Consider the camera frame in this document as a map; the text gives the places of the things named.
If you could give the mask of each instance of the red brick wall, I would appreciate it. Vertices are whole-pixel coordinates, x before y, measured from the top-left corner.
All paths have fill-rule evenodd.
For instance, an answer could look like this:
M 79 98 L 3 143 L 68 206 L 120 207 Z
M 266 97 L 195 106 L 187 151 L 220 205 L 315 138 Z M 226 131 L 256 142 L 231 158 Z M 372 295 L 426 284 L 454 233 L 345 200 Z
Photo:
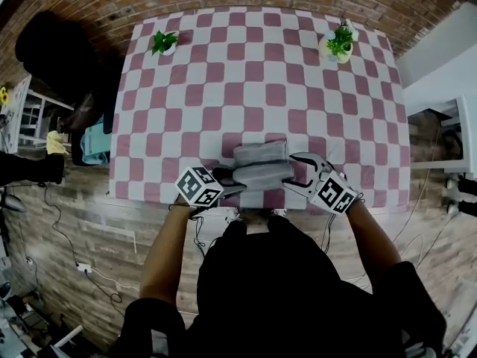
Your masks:
M 136 22 L 178 10 L 221 5 L 264 5 L 311 10 L 350 18 L 386 32 L 394 52 L 402 54 L 419 35 L 433 28 L 461 0 L 24 0 L 0 31 L 0 84 L 18 81 L 24 71 L 16 60 L 16 38 L 31 17 L 53 10 L 79 21 L 92 44 L 127 49 Z

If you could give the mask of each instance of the pink and white checkered tablecloth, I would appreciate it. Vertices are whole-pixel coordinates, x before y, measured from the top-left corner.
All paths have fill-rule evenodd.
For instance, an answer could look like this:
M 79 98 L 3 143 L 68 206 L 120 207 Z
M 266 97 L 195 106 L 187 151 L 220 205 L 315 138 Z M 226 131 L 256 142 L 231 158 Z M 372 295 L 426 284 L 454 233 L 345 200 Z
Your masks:
M 369 207 L 408 203 L 409 133 L 388 39 L 358 23 L 349 63 L 322 61 L 340 19 L 272 7 L 221 7 L 146 19 L 134 28 L 116 101 L 110 194 L 171 203 L 179 173 L 233 164 L 233 148 L 287 139 L 347 174 Z M 179 31 L 172 56 L 157 30 Z M 312 170 L 294 163 L 297 179 Z M 295 192 L 244 193 L 242 207 L 307 208 Z

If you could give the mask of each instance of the cable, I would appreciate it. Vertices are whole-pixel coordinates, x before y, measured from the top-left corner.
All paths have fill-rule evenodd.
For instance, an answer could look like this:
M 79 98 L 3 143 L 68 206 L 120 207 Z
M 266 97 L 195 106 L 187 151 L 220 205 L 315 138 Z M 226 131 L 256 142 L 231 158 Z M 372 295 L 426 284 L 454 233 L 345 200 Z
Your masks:
M 126 288 L 126 289 L 135 289 L 137 291 L 139 291 L 139 288 L 136 288 L 135 286 L 129 286 L 129 285 L 123 285 L 121 283 L 119 283 L 118 281 L 114 280 L 113 278 L 110 278 L 110 277 L 106 277 L 104 276 L 102 273 L 100 273 L 97 269 L 95 268 L 91 268 L 92 271 L 94 271 L 95 273 L 99 274 L 101 277 L 103 277 L 105 280 L 109 280 L 109 281 L 112 281 L 114 283 L 117 283 L 119 286 L 123 287 L 123 288 Z
M 99 290 L 101 290 L 109 299 L 110 299 L 110 303 L 111 303 L 111 306 L 113 307 L 113 309 L 118 312 L 120 315 L 122 315 L 122 318 L 124 318 L 124 313 L 119 310 L 117 307 L 114 306 L 114 303 L 116 302 L 117 304 L 122 304 L 122 297 L 119 293 L 111 293 L 110 295 L 107 294 L 107 292 L 101 288 L 95 281 L 92 280 L 92 278 L 88 275 L 88 272 L 84 271 L 84 274 L 86 275 L 86 277 L 88 277 L 88 280 L 91 281 Z
M 173 203 L 173 204 L 169 204 L 168 210 L 170 211 L 171 207 L 173 206 L 190 207 L 188 204 Z M 192 220 L 193 222 L 195 222 L 195 236 L 194 236 L 193 243 L 199 249 L 200 253 L 202 254 L 202 257 L 205 258 L 206 252 L 203 249 L 206 247 L 206 243 L 199 240 L 200 230 L 202 229 L 202 226 L 203 226 L 203 216 L 192 216 L 192 217 L 189 217 L 189 220 Z M 211 246 L 212 246 L 212 243 L 210 243 L 207 251 L 209 251 Z
M 432 242 L 431 246 L 430 246 L 429 249 L 427 250 L 426 254 L 424 254 L 424 256 L 423 256 L 422 258 L 420 258 L 419 261 L 417 262 L 417 264 L 416 264 L 416 266 L 415 266 L 416 271 L 417 271 L 417 269 L 419 268 L 419 266 L 421 265 L 421 263 L 424 261 L 424 259 L 427 257 L 427 255 L 429 254 L 429 252 L 433 249 L 435 243 L 439 240 L 440 235 L 444 232 L 444 230 L 446 229 L 447 225 L 448 225 L 454 218 L 456 218 L 456 217 L 459 216 L 459 215 L 460 215 L 460 213 L 457 213 L 456 215 L 452 216 L 449 220 L 447 220 L 446 224 L 444 224 L 444 226 L 442 227 L 442 229 L 439 231 L 439 233 L 437 234 L 437 236 L 434 238 L 434 241 Z M 417 235 L 416 237 L 414 237 L 414 238 L 412 239 L 412 241 L 407 245 L 407 247 L 405 248 L 405 250 L 401 253 L 401 256 L 408 250 L 409 245 L 411 245 L 412 242 L 413 242 L 415 239 L 417 239 L 418 237 L 420 237 L 420 236 L 423 238 L 423 245 L 422 245 L 422 247 L 421 247 L 421 249 L 420 249 L 420 256 L 421 256 L 421 254 L 422 254 L 422 252 L 423 252 L 423 249 L 424 249 L 424 236 L 423 236 L 422 234 L 419 234 L 419 235 Z M 366 290 L 370 285 L 371 285 L 371 284 L 369 283 L 369 284 L 367 284 L 366 286 L 360 287 L 360 288 L 363 289 L 363 290 Z
M 35 183 L 35 184 L 17 184 L 15 186 L 8 186 L 8 188 L 14 188 L 14 187 L 32 187 L 32 186 L 40 186 L 41 183 Z
M 449 220 L 447 220 L 446 224 L 442 227 L 442 229 L 439 231 L 439 233 L 437 234 L 437 236 L 435 237 L 434 241 L 432 242 L 431 246 L 429 247 L 429 249 L 427 250 L 426 254 L 423 256 L 423 258 L 421 259 L 421 261 L 419 261 L 416 265 L 416 270 L 417 268 L 419 268 L 420 264 L 424 261 L 424 259 L 427 257 L 427 255 L 429 254 L 429 252 L 433 249 L 435 243 L 439 240 L 439 237 L 440 235 L 444 232 L 444 230 L 446 229 L 447 225 L 453 220 L 455 219 L 457 216 L 459 216 L 460 213 L 457 213 L 455 214 L 453 217 L 451 217 Z
M 76 260 L 76 253 L 75 253 L 75 247 L 73 247 L 73 243 L 72 241 L 70 240 L 70 238 L 63 232 L 61 232 L 58 228 L 56 228 L 56 224 L 58 224 L 61 220 L 61 209 L 56 205 L 56 204 L 50 204 L 48 203 L 48 201 L 46 200 L 46 191 L 48 190 L 48 187 L 49 187 L 49 184 L 46 185 L 45 187 L 45 195 L 44 195 L 44 200 L 45 200 L 45 204 L 49 207 L 54 207 L 58 210 L 58 219 L 55 223 L 53 223 L 51 225 L 51 228 L 53 228 L 53 230 L 57 231 L 59 234 L 63 235 L 64 237 L 66 237 L 66 239 L 68 240 L 69 242 L 69 245 L 71 246 L 72 248 L 72 255 L 73 255 L 73 261 L 75 261 L 75 266 L 78 266 L 78 261 Z
M 366 203 L 366 200 L 363 199 L 363 196 L 364 196 L 363 192 L 360 192 L 356 196 L 356 200 L 361 200 L 363 203 Z M 326 232 L 328 231 L 328 242 L 327 242 L 325 250 L 324 250 L 325 254 L 328 254 L 328 251 L 329 251 L 329 244 L 331 242 L 331 226 L 332 226 L 335 218 L 336 218 L 336 215 L 334 213 L 332 213 L 331 215 L 329 215 L 329 218 L 326 221 L 325 231 L 323 232 L 323 238 L 321 239 L 321 250 L 323 250 L 323 243 L 324 243 L 324 240 L 325 240 L 325 235 L 326 235 Z
M 436 148 L 437 148 L 437 138 L 439 137 L 439 134 L 440 134 L 440 128 L 437 130 L 437 134 L 436 134 L 436 136 L 435 136 L 434 147 L 432 148 L 432 158 L 431 158 L 431 162 L 434 162 L 435 150 L 436 150 Z M 424 179 L 423 188 L 420 190 L 419 196 L 417 197 L 417 200 L 416 200 L 416 204 L 415 204 L 414 207 L 412 208 L 411 215 L 409 215 L 408 220 L 407 220 L 406 223 L 404 224 L 404 227 L 402 227 L 402 230 L 401 230 L 401 231 L 397 234 L 397 236 L 394 238 L 393 244 L 394 244 L 394 242 L 397 240 L 397 238 L 401 235 L 401 233 L 404 232 L 405 228 L 408 226 L 409 222 L 411 221 L 411 217 L 414 215 L 414 211 L 416 210 L 417 205 L 419 204 L 420 199 L 421 199 L 422 196 L 423 196 L 424 189 L 426 188 L 426 184 L 427 184 L 427 181 L 429 180 L 429 174 L 430 174 L 430 173 L 431 173 L 431 169 L 428 169 L 428 170 L 427 170 L 427 174 L 426 174 L 426 179 Z

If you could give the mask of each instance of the gray cloth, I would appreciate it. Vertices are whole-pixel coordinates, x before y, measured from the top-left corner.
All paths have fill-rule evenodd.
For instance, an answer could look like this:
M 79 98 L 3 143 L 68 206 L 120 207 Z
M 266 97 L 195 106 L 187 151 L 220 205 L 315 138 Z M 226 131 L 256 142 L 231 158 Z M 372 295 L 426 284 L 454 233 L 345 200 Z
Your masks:
M 233 172 L 233 180 L 247 186 L 245 192 L 283 188 L 282 181 L 293 177 L 293 168 L 285 162 L 241 167 Z
M 284 179 L 294 177 L 286 155 L 286 142 L 281 140 L 235 147 L 233 157 L 236 162 L 233 180 L 247 186 L 248 192 L 279 189 Z
M 249 166 L 251 164 L 266 162 L 285 162 L 286 142 L 279 140 L 265 144 L 249 144 L 233 149 L 233 158 L 235 159 L 235 168 Z

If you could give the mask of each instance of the yellow cloth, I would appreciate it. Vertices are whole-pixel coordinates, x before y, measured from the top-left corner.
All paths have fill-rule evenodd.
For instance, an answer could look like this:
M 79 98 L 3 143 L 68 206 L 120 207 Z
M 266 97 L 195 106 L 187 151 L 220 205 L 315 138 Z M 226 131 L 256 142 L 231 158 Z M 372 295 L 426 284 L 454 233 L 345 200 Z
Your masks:
M 49 154 L 66 154 L 68 151 L 63 145 L 63 135 L 55 131 L 50 131 L 46 137 L 46 152 Z

